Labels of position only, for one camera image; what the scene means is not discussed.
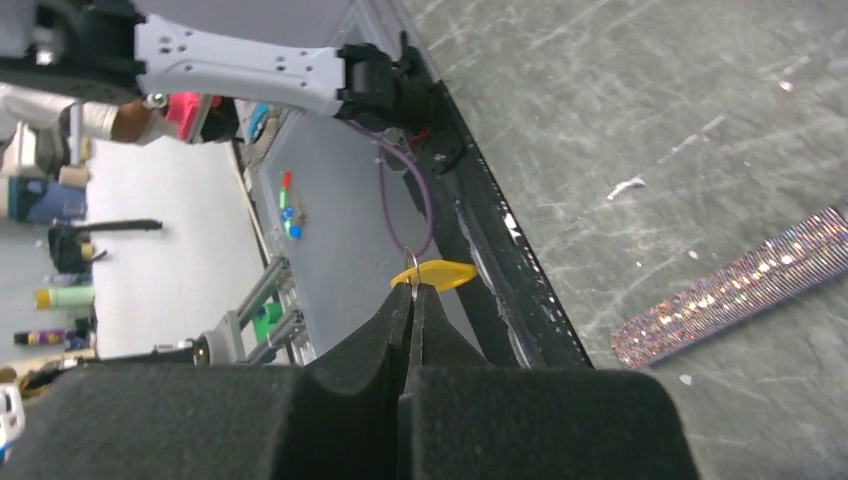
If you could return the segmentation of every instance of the gray table surface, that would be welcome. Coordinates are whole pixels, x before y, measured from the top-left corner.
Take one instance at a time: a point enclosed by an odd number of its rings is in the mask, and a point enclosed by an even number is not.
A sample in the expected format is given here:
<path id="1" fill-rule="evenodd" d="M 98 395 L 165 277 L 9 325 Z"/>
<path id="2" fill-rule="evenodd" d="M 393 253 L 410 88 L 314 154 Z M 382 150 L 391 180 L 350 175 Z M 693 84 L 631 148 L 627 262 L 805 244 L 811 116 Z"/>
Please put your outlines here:
<path id="1" fill-rule="evenodd" d="M 405 0 L 597 367 L 622 368 L 613 328 L 848 193 L 829 3 Z M 704 478 L 848 474 L 845 287 L 649 370 Z"/>

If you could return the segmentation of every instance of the white robotic arm link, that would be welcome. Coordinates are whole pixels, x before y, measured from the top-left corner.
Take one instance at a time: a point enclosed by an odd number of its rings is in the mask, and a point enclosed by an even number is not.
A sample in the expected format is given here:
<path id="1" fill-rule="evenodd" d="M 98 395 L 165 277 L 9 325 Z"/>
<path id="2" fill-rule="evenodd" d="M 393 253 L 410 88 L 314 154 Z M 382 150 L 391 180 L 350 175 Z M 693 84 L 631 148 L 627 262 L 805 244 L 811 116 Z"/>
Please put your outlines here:
<path id="1" fill-rule="evenodd" d="M 371 44 L 296 48 L 142 15 L 129 0 L 2 0 L 0 82 L 86 101 L 196 92 L 353 120 L 372 131 L 426 128 L 432 82 L 417 51 Z M 43 64 L 40 50 L 53 62 Z"/>

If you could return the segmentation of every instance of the glittery nail file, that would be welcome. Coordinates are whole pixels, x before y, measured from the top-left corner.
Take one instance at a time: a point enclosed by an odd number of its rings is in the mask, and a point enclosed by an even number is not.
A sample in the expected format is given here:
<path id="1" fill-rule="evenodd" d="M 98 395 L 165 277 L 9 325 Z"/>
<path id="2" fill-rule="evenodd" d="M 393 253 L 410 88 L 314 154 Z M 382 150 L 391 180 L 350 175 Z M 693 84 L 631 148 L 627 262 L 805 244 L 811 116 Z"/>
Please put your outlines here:
<path id="1" fill-rule="evenodd" d="M 828 207 L 613 331 L 613 351 L 651 364 L 845 271 L 848 221 Z"/>

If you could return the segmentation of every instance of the white floor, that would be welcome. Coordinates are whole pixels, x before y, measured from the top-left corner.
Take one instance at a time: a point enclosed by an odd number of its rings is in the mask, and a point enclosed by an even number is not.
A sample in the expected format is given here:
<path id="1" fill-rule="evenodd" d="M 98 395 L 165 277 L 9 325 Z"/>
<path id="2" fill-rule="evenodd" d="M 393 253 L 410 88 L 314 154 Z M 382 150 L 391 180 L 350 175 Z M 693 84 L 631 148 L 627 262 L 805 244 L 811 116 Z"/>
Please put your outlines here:
<path id="1" fill-rule="evenodd" d="M 196 337 L 239 306 L 263 264 L 229 145 L 99 142 L 90 168 L 88 221 L 165 224 L 94 236 L 109 252 L 94 266 L 102 357 Z M 253 335 L 244 337 L 252 348 Z"/>

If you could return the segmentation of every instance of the purple cable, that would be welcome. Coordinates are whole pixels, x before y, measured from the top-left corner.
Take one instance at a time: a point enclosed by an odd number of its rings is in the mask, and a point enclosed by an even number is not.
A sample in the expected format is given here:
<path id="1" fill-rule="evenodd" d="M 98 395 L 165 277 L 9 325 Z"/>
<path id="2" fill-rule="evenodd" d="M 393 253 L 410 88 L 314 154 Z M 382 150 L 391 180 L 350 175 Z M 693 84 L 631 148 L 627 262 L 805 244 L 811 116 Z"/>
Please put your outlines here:
<path id="1" fill-rule="evenodd" d="M 392 145 L 391 142 L 387 141 L 380 135 L 366 130 L 365 128 L 356 123 L 345 122 L 345 124 L 353 130 L 368 137 L 369 140 L 376 143 L 377 146 L 380 148 L 379 154 L 381 156 L 383 152 L 387 152 L 392 154 L 398 160 L 400 160 L 406 166 L 406 168 L 409 169 L 409 171 L 412 173 L 412 176 L 415 177 L 415 182 L 418 184 L 418 188 L 421 190 L 421 198 L 424 201 L 424 217 L 427 221 L 427 236 L 424 238 L 424 245 L 421 247 L 421 250 L 414 252 L 414 254 L 416 257 L 423 256 L 427 252 L 427 249 L 430 248 L 430 243 L 433 241 L 433 201 L 430 198 L 430 190 L 427 188 L 427 183 L 424 181 L 424 175 L 421 174 L 421 170 L 419 170 L 418 167 L 415 166 L 415 162 L 409 157 L 409 155 L 404 153 L 396 146 Z M 400 238 L 398 238 L 397 232 L 395 232 L 395 229 L 392 226 L 392 219 L 389 215 L 389 203 L 386 199 L 386 167 L 381 161 L 377 168 L 379 169 L 378 176 L 380 179 L 380 201 L 383 205 L 383 218 L 386 221 L 386 226 L 389 229 L 389 233 L 392 236 L 392 241 L 394 242 L 395 246 L 398 248 L 398 250 L 403 251 L 406 247 L 403 242 L 400 241 Z"/>

